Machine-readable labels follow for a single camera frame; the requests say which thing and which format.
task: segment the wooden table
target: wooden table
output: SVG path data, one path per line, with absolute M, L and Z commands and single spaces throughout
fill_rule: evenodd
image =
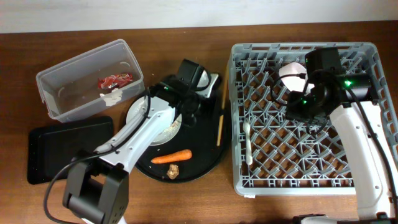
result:
M 26 181 L 27 135 L 36 127 L 57 124 L 47 115 L 37 91 L 38 72 L 116 39 L 134 52 L 145 85 L 177 72 L 183 58 L 211 71 L 224 72 L 231 47 L 244 42 L 373 42 L 377 45 L 394 104 L 397 106 L 398 22 L 353 22 L 183 29 L 104 30 L 0 34 L 0 223 L 51 223 L 42 201 L 47 184 Z M 101 114 L 121 128 L 131 100 Z M 137 170 L 130 175 L 128 223 L 276 223 L 294 215 L 326 213 L 356 218 L 355 196 L 257 197 L 233 189 L 231 153 L 213 171 L 186 184 L 163 184 Z M 49 199 L 57 218 L 79 222 L 62 207 L 65 181 Z

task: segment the red snack package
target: red snack package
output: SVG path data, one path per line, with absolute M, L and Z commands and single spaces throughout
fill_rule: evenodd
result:
M 98 79 L 98 88 L 110 90 L 114 87 L 122 88 L 132 82 L 131 73 L 111 75 L 104 79 Z

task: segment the gray plastic bin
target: gray plastic bin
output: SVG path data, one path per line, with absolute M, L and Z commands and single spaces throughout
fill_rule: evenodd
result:
M 124 72 L 132 73 L 132 83 L 111 93 L 98 88 L 99 78 Z M 39 72 L 36 81 L 50 118 L 64 123 L 136 96 L 144 91 L 143 78 L 129 46 L 119 39 Z
M 320 47 L 338 47 L 347 73 L 368 72 L 381 98 L 387 141 L 397 158 L 397 118 L 377 48 L 372 43 L 236 44 L 228 62 L 236 193 L 256 195 L 352 195 L 353 179 L 339 136 L 329 123 L 316 138 L 305 124 L 285 119 L 285 107 L 271 101 L 274 71 Z M 288 94 L 283 84 L 275 91 Z M 245 117 L 251 119 L 253 164 L 245 161 Z

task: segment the green indicator light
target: green indicator light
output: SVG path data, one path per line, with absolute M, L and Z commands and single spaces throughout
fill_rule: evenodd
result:
M 346 86 L 350 86 L 350 85 L 352 84 L 352 82 L 350 82 L 350 81 L 348 81 L 348 80 L 345 80 L 345 81 L 344 81 L 344 84 L 345 84 Z

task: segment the gray plastic crate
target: gray plastic crate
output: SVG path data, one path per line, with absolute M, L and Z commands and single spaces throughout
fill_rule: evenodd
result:
M 270 85 L 280 67 L 321 47 L 338 47 L 347 73 L 368 72 L 376 83 L 387 141 L 397 158 L 397 118 L 377 48 L 372 43 L 236 44 L 228 62 L 236 193 L 256 195 L 355 194 L 349 164 L 335 128 L 328 123 L 313 137 L 305 124 L 285 119 L 285 107 L 271 101 Z M 286 99 L 282 82 L 274 89 Z M 253 164 L 245 161 L 245 117 L 251 119 Z

